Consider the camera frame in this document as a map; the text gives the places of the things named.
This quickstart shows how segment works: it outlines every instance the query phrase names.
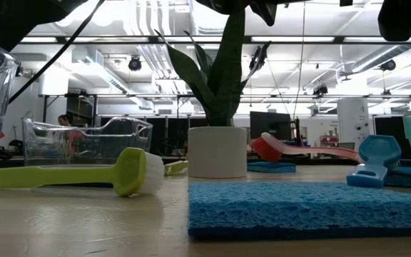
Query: red scrub brush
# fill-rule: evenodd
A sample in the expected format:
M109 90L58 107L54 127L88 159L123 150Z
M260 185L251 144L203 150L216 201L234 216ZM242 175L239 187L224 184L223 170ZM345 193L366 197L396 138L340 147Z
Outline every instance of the red scrub brush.
M262 133L261 137L255 140L251 147L255 149L264 161L278 162L282 154L296 155L308 153L326 153L343 158L348 158L356 162L359 161L359 154L353 150L340 147L299 147L289 146L277 140L269 133Z

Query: desk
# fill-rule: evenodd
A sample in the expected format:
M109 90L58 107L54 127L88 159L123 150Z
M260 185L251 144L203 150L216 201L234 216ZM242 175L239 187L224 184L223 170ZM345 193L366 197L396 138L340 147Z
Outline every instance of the desk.
M351 168L299 166L297 173L249 173L247 180L344 181ZM187 188L181 175L167 178L157 196L131 199L109 188L0 190L0 256L411 257L411 238L191 241Z

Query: blue plastic scoop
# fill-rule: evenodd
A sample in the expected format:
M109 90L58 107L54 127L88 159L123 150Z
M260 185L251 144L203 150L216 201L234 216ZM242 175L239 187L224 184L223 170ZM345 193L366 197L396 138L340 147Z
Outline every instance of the blue plastic scoop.
M347 176L349 186L382 188L388 170L397 168L401 150L394 136L368 136L359 147L364 164L356 166Z

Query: black cable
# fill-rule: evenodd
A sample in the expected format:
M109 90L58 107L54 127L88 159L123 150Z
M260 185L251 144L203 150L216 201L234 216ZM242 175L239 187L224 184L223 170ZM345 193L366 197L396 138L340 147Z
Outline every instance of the black cable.
M63 47L55 54L52 59L47 61L46 65L44 65L24 86L19 89L10 99L9 99L9 104L15 101L17 97L21 95L30 85L32 85L35 80L37 80L58 58L67 50L67 48L76 40L76 37L85 29L86 25L90 22L90 20L93 18L93 15L98 11L99 7L103 4L105 0L99 0L99 2L96 4L94 7L93 11L86 17L86 19L83 20L82 24L77 28L77 30L72 34L71 38L64 44Z

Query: white plant pot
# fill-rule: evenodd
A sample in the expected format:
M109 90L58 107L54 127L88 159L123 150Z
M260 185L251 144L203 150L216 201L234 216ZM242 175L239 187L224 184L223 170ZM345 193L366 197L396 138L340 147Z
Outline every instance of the white plant pot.
M247 131L232 126L191 128L188 174L196 178L247 176Z

